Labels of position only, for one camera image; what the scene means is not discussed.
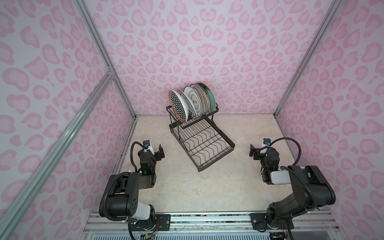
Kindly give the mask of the black wire dish rack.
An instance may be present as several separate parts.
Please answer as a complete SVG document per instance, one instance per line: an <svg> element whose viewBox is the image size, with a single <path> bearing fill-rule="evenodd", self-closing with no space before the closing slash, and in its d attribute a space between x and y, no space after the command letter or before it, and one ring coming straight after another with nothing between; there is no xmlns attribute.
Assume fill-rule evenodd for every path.
<svg viewBox="0 0 384 240"><path fill-rule="evenodd" d="M173 111L166 108L171 123L170 132L182 146L199 172L202 172L227 156L235 149L235 143L216 125L215 110L198 119L189 119L182 123Z"/></svg>

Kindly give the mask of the navy geometric pattern plate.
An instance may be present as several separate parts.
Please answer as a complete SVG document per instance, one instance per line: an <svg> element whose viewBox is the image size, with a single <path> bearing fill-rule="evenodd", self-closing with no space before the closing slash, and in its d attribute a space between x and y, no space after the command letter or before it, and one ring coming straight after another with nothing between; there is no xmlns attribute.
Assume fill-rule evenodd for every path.
<svg viewBox="0 0 384 240"><path fill-rule="evenodd" d="M168 92L168 97L177 118L182 123L187 122L187 120L189 119L189 109L186 101L181 96L181 94L176 91L170 90Z"/></svg>

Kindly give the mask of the white plate dark lettered rim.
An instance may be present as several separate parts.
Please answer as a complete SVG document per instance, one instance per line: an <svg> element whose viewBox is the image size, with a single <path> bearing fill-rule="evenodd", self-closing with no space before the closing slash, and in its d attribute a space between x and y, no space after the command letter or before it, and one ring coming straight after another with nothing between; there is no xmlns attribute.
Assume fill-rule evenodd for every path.
<svg viewBox="0 0 384 240"><path fill-rule="evenodd" d="M184 92L181 90L177 90L177 93L179 93L181 95L181 97L183 98L183 100L187 104L189 115L190 115L189 119L195 119L196 118L196 112L195 112L195 108L194 108L193 103L191 102L190 98L188 96L186 96L184 94Z"/></svg>

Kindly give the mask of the large orange sunburst plate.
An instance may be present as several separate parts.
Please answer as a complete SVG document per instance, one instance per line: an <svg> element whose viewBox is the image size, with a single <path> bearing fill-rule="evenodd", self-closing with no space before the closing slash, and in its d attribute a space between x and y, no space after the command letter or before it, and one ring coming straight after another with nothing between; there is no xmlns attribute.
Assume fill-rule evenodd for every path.
<svg viewBox="0 0 384 240"><path fill-rule="evenodd" d="M198 84L192 84L192 87L198 91L201 96L201 103L204 110L203 116L207 115L210 112L210 105L208 103L208 96L206 95L204 89Z"/></svg>

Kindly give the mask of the white plate blue clover outline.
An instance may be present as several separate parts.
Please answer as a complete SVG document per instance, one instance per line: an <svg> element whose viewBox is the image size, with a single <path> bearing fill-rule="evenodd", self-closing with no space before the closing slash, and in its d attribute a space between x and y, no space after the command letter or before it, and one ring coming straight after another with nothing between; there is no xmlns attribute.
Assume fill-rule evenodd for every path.
<svg viewBox="0 0 384 240"><path fill-rule="evenodd" d="M193 103L193 106L196 112L196 118L201 117L201 105L200 105L200 100L197 93L194 91L194 89L191 86L187 86L184 88L184 94L188 96L191 102Z"/></svg>

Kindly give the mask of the teal plate with flower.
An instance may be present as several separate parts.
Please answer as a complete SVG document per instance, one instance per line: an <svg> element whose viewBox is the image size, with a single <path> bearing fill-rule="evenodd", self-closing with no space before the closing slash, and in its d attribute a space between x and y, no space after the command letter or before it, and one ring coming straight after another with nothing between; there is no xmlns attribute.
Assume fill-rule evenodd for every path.
<svg viewBox="0 0 384 240"><path fill-rule="evenodd" d="M207 91L208 98L210 100L211 111L214 112L216 110L215 96L208 86L206 86L206 91Z"/></svg>

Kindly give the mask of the small orange sunburst plate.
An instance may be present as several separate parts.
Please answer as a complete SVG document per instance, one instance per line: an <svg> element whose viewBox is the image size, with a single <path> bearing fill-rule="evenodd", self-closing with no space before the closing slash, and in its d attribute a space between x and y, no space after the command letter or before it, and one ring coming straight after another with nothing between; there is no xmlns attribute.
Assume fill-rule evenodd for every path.
<svg viewBox="0 0 384 240"><path fill-rule="evenodd" d="M205 105L205 102L204 102L203 95L202 95L201 91L199 90L199 88L197 88L196 86L192 86L192 88L197 93L197 95L199 97L199 100L200 100L201 116L205 116L206 115L206 105Z"/></svg>

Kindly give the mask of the cream plate red berries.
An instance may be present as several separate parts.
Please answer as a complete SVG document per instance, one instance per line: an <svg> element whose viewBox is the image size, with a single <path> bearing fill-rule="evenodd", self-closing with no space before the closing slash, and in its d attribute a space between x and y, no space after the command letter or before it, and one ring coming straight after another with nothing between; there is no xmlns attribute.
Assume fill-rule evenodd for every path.
<svg viewBox="0 0 384 240"><path fill-rule="evenodd" d="M200 86L200 87L202 87L203 88L203 90L205 91L205 93L206 93L206 95L207 95L207 91L206 91L206 86L207 85L205 85L205 84L203 84L203 83L198 83L198 85Z"/></svg>

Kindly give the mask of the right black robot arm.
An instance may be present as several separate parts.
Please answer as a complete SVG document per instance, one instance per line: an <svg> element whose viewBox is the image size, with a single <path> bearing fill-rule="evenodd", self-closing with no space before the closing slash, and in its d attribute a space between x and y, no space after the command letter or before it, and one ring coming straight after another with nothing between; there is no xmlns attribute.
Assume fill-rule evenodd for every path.
<svg viewBox="0 0 384 240"><path fill-rule="evenodd" d="M249 156L261 164L261 176L268 185L290 185L292 193L284 199L271 203L265 220L255 221L256 226L279 229L292 219L317 208L333 205L336 194L317 166L279 166L280 154L266 144L257 149L250 145Z"/></svg>

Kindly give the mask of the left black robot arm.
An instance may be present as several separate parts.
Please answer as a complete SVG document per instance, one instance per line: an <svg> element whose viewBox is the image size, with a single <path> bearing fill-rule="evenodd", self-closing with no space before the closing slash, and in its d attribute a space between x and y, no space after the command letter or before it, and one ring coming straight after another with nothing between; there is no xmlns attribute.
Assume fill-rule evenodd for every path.
<svg viewBox="0 0 384 240"><path fill-rule="evenodd" d="M110 221L142 223L150 227L156 224L152 205L139 201L139 191L153 188L156 184L157 162L165 158L162 146L154 151L149 140L133 142L130 160L133 172L111 175L103 193L99 214Z"/></svg>

